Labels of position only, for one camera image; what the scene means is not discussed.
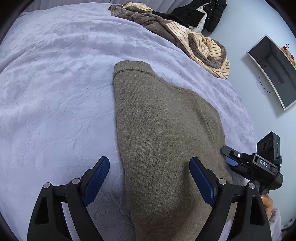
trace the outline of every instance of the bed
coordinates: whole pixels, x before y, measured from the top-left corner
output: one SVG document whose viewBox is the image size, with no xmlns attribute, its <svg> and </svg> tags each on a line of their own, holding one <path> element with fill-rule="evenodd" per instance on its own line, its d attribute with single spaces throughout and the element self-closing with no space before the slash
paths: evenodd
<svg viewBox="0 0 296 241">
<path fill-rule="evenodd" d="M 168 83 L 197 92 L 219 112 L 226 145 L 256 150 L 252 123 L 229 81 L 144 27 L 111 16 L 109 6 L 23 13 L 0 45 L 0 211 L 20 241 L 42 185 L 66 184 L 101 156 L 110 171 L 90 216 L 104 240 L 135 240 L 116 136 L 112 73 L 119 61 L 144 61 Z M 232 174 L 235 184 L 245 182 Z"/>
<path fill-rule="evenodd" d="M 142 2 L 151 7 L 156 12 L 171 13 L 176 7 L 182 7 L 186 4 L 189 4 L 191 1 L 192 0 L 140 0 L 133 2 Z M 56 6 L 87 2 L 123 4 L 127 2 L 127 0 L 34 0 L 34 2 L 30 6 L 28 6 L 25 11 L 31 12 L 34 10 L 46 10 Z"/>
</svg>

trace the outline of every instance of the pile of clothes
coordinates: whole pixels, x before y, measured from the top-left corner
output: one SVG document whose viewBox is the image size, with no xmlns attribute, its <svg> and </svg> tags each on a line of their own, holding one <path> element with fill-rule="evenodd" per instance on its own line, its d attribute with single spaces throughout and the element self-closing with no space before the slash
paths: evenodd
<svg viewBox="0 0 296 241">
<path fill-rule="evenodd" d="M 175 8 L 172 14 L 192 32 L 206 30 L 212 33 L 226 6 L 226 0 L 193 0 L 183 7 Z"/>
<path fill-rule="evenodd" d="M 109 10 L 112 16 L 138 23 L 149 31 L 170 41 L 212 75 L 222 79 L 228 78 L 230 63 L 226 57 L 224 46 L 209 37 L 204 37 L 200 32 L 191 31 L 178 23 L 178 21 L 187 21 L 189 24 L 192 24 L 196 19 L 195 16 L 191 15 L 191 18 L 184 18 L 182 20 L 183 16 L 185 16 L 183 14 L 184 11 L 179 11 L 179 13 L 182 13 L 179 19 L 176 15 L 165 16 L 164 13 L 154 12 L 153 9 L 143 3 L 133 2 L 127 2 L 123 5 L 111 5 Z"/>
</svg>

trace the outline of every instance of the tv screen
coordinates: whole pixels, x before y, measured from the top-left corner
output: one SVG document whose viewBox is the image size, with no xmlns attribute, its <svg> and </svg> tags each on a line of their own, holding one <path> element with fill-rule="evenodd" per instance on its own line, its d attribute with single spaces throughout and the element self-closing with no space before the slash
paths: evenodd
<svg viewBox="0 0 296 241">
<path fill-rule="evenodd" d="M 296 102 L 296 68 L 287 55 L 267 35 L 248 52 L 258 64 L 276 94 L 284 110 Z"/>
</svg>

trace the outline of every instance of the sweater sleeve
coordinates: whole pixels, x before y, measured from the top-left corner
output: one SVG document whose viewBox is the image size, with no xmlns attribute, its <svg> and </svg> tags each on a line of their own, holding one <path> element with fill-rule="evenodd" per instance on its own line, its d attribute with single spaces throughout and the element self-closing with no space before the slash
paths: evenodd
<svg viewBox="0 0 296 241">
<path fill-rule="evenodd" d="M 279 209 L 274 207 L 271 210 L 271 218 L 269 219 L 272 241 L 281 240 L 281 214 Z"/>
</svg>

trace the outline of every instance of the striped blanket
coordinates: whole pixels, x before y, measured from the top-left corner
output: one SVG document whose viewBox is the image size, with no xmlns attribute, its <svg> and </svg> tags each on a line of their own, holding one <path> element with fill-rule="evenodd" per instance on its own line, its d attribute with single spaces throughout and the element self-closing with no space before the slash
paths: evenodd
<svg viewBox="0 0 296 241">
<path fill-rule="evenodd" d="M 153 9 L 143 3 L 127 2 L 123 5 L 112 5 L 109 10 L 111 15 L 141 24 L 169 40 L 212 75 L 222 79 L 228 78 L 230 63 L 226 49 L 219 42 L 204 37 L 201 33 L 191 32 L 177 22 L 152 14 Z"/>
</svg>

